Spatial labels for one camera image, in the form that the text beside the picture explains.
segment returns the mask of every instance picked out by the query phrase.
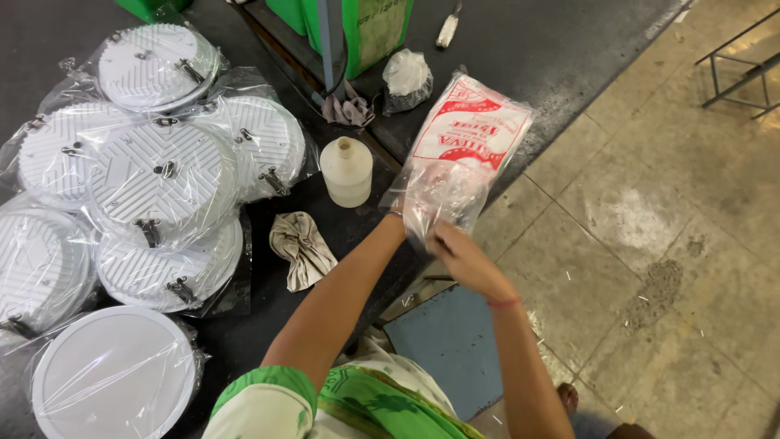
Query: white tool handle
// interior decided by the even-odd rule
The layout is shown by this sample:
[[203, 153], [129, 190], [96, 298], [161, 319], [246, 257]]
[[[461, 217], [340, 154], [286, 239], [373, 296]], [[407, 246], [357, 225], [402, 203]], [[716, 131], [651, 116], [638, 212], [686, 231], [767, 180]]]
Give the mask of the white tool handle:
[[452, 37], [455, 36], [455, 29], [458, 28], [458, 17], [449, 16], [444, 22], [439, 32], [439, 38], [436, 38], [436, 45], [441, 48], [449, 46]]

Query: bangle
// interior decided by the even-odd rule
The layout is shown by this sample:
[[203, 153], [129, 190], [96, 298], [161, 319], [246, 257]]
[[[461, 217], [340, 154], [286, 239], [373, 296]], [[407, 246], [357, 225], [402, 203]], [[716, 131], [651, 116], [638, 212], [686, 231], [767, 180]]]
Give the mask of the bangle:
[[485, 301], [485, 303], [487, 303], [487, 306], [491, 307], [492, 309], [506, 308], [507, 306], [512, 306], [519, 302], [520, 302], [520, 296], [517, 296], [515, 298], [510, 298], [509, 300], [504, 300], [503, 302], [491, 302], [489, 300]]

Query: white bottle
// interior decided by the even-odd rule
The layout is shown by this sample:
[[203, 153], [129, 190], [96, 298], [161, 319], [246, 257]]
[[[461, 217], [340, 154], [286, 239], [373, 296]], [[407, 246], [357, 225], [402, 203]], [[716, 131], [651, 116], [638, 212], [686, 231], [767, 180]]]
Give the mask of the white bottle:
[[374, 158], [362, 142], [339, 137], [322, 150], [320, 167], [331, 200], [341, 207], [357, 207], [371, 195]]

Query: workbench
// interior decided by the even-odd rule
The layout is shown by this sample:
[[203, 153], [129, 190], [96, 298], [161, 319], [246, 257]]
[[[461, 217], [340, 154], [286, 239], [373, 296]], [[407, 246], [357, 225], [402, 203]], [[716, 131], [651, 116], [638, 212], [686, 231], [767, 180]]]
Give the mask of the workbench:
[[[271, 341], [305, 297], [305, 291], [286, 290], [289, 264], [268, 247], [268, 231], [277, 213], [308, 212], [335, 257], [346, 256], [381, 220], [379, 198], [397, 174], [398, 162], [406, 157], [450, 73], [460, 64], [488, 87], [529, 102], [538, 110], [522, 148], [494, 187], [493, 196], [500, 194], [651, 43], [681, 7], [679, 0], [490, 0], [480, 2], [479, 8], [467, 3], [451, 47], [437, 52], [434, 39], [450, 13], [449, 7], [437, 0], [416, 0], [406, 42], [412, 50], [425, 52], [434, 74], [431, 99], [410, 112], [378, 116], [373, 122], [370, 134], [389, 155], [375, 155], [372, 192], [364, 206], [337, 206], [328, 197], [319, 173], [296, 185], [289, 197], [246, 207], [253, 232], [251, 313], [186, 319], [198, 330], [198, 344], [213, 358], [205, 365], [200, 390], [190, 407], [165, 437], [200, 437], [219, 393], [231, 380], [260, 365]], [[262, 8], [262, 0], [250, 4], [253, 13]], [[36, 113], [41, 99], [64, 78], [58, 61], [75, 56], [82, 62], [112, 31], [141, 24], [106, 0], [7, 2], [3, 12], [3, 141]], [[299, 118], [320, 148], [342, 135], [356, 136], [354, 131], [327, 125], [309, 109], [223, 0], [195, 0], [184, 16], [220, 47], [232, 66], [258, 67], [282, 104]], [[385, 63], [379, 62], [358, 77], [356, 88], [366, 95], [377, 91]], [[374, 322], [425, 265], [426, 261], [404, 244], [371, 294], [353, 336]], [[29, 361], [24, 355], [0, 357], [0, 437], [42, 437], [25, 395], [30, 377], [24, 370]]]

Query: dirty rag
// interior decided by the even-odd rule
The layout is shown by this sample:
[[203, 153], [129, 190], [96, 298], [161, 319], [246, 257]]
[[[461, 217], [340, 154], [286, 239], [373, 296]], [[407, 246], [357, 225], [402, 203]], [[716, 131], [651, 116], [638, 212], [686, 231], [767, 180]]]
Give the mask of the dirty rag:
[[357, 95], [355, 89], [344, 81], [344, 91], [347, 99], [342, 103], [334, 95], [322, 102], [322, 116], [328, 123], [338, 122], [342, 125], [365, 127], [374, 120], [373, 106]]
[[287, 289], [293, 293], [314, 285], [338, 263], [314, 219], [305, 212], [277, 215], [268, 243], [274, 253], [290, 262]]

